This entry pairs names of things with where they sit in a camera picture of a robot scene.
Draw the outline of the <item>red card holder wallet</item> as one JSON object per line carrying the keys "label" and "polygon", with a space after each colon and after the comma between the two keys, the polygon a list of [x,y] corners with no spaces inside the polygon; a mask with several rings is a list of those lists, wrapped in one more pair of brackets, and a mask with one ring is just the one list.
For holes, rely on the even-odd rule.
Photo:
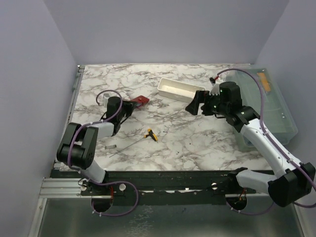
{"label": "red card holder wallet", "polygon": [[130,102],[132,102],[134,104],[135,108],[140,108],[140,107],[148,104],[149,101],[150,101],[149,98],[147,98],[143,95],[137,96],[136,98],[130,100]]}

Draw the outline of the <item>white rectangular plastic tray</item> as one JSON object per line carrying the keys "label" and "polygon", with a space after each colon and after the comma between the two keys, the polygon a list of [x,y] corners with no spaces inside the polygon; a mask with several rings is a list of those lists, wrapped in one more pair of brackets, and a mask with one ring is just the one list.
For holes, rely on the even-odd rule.
{"label": "white rectangular plastic tray", "polygon": [[204,87],[167,78],[160,79],[157,89],[160,96],[186,103],[192,102],[196,91],[205,91]]}

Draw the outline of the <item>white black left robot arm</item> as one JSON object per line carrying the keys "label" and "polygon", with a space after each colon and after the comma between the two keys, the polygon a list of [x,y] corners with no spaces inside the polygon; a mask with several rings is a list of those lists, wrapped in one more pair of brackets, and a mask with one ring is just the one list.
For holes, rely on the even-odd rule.
{"label": "white black left robot arm", "polygon": [[100,121],[84,125],[71,122],[67,125],[57,149],[57,160],[92,180],[92,188],[97,194],[106,194],[110,187],[109,182],[105,180],[106,171],[94,160],[97,140],[115,136],[134,109],[148,102],[149,99],[144,96],[130,101],[121,100],[117,96],[105,96],[103,106],[106,112]]}

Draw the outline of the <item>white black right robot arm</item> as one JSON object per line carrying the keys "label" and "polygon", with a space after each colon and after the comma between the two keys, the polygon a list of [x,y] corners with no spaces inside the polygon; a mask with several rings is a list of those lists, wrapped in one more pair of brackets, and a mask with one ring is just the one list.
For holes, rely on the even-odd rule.
{"label": "white black right robot arm", "polygon": [[272,175],[239,168],[230,173],[228,190],[234,194],[251,188],[268,194],[280,207],[296,202],[315,187],[316,169],[291,154],[264,125],[261,116],[242,103],[240,87],[235,82],[218,85],[219,92],[198,90],[185,108],[192,115],[199,110],[205,116],[221,115],[237,132],[246,137],[262,154],[273,170]]}

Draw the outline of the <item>small metal bar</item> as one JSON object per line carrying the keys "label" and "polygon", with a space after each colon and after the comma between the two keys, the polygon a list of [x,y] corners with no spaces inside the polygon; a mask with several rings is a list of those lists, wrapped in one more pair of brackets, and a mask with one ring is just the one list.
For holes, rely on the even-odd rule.
{"label": "small metal bar", "polygon": [[114,149],[116,147],[117,147],[116,145],[110,145],[110,146],[105,146],[104,149],[108,150],[108,149]]}

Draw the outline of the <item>clear plastic storage box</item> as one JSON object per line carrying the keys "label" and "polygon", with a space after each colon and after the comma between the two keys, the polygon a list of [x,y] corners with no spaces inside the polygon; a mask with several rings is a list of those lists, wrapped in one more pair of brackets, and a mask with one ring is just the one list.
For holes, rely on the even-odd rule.
{"label": "clear plastic storage box", "polygon": [[[266,68],[251,65],[243,68],[243,70],[254,76],[263,91],[264,124],[283,145],[287,145],[298,133],[298,129],[277,83],[270,77]],[[257,76],[258,72],[265,73],[271,92],[264,91],[260,79]],[[252,107],[259,114],[261,111],[261,96],[256,81],[240,71],[228,72],[226,80],[233,81],[240,87],[242,103],[245,106]]]}

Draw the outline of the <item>orange tool in box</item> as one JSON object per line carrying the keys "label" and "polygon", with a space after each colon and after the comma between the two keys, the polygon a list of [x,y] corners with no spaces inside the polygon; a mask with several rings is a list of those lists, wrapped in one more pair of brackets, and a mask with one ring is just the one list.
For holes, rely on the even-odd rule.
{"label": "orange tool in box", "polygon": [[261,84],[263,86],[264,91],[265,92],[271,92],[271,88],[270,88],[270,85],[269,85],[269,82],[268,82],[268,80],[266,78],[265,73],[264,72],[258,72],[257,76],[260,79],[260,82],[261,82]]}

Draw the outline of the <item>black aluminium mounting rail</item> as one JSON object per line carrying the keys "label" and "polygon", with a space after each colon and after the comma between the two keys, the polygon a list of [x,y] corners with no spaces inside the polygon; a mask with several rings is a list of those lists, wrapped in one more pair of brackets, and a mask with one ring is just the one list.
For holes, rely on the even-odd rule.
{"label": "black aluminium mounting rail", "polygon": [[50,177],[74,181],[78,197],[110,199],[118,206],[139,205],[224,205],[226,198],[249,197],[255,193],[233,183],[230,171],[109,171],[101,187],[82,180],[74,171],[53,170]]}

